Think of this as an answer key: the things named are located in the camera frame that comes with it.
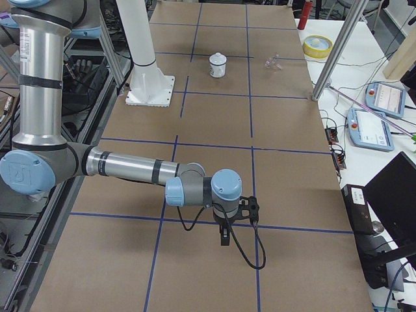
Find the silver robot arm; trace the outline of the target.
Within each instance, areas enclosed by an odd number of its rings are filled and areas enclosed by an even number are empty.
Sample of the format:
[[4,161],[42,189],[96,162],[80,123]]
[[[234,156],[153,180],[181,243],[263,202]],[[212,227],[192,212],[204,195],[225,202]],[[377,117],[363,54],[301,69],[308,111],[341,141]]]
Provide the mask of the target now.
[[73,31],[101,34],[98,1],[12,1],[19,27],[20,126],[1,159],[1,177],[13,190],[35,195],[75,176],[112,176],[165,188],[168,205],[211,207],[221,243],[235,235],[242,183],[223,169],[208,177],[196,163],[179,164],[102,151],[68,142],[61,133],[64,41]]

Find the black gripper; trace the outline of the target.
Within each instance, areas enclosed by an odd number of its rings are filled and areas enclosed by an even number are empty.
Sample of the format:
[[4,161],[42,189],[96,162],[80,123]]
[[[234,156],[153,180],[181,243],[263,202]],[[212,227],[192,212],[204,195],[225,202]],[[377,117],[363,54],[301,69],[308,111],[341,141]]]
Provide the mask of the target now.
[[229,233],[231,232],[230,226],[234,223],[234,218],[222,218],[217,214],[214,214],[213,217],[215,222],[220,227],[220,244],[222,246],[229,246]]

